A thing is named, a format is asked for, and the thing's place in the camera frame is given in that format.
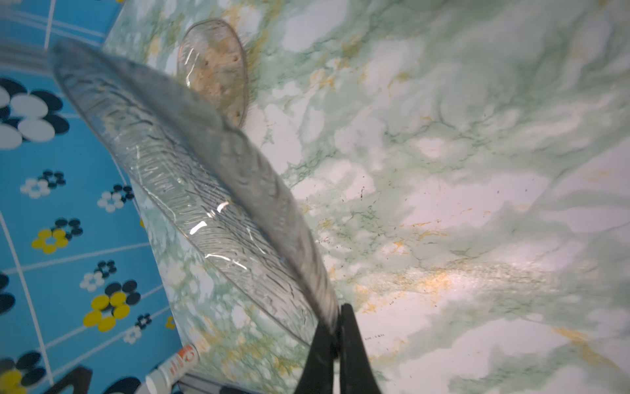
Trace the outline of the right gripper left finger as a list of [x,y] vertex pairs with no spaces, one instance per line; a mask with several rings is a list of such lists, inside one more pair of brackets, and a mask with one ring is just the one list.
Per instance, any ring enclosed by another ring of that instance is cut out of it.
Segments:
[[330,331],[326,324],[320,323],[294,394],[333,394],[338,353],[339,326]]

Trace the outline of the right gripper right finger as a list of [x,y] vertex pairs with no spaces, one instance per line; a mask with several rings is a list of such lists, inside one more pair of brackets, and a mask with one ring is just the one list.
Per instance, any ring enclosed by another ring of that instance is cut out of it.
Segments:
[[350,304],[341,306],[338,337],[341,394],[381,394]]

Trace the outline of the greenish clear glass plate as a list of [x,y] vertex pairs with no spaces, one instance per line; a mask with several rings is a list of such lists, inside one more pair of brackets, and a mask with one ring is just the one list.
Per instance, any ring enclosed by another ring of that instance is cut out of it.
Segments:
[[158,70],[72,39],[48,53],[73,107],[210,264],[295,337],[336,331],[318,245],[272,164],[207,100]]

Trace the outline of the brownish clear glass plate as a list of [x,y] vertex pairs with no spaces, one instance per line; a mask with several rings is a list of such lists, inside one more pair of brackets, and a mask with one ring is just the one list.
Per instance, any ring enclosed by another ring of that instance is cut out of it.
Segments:
[[177,78],[236,126],[249,105],[246,53],[236,31],[222,19],[190,26],[177,56]]

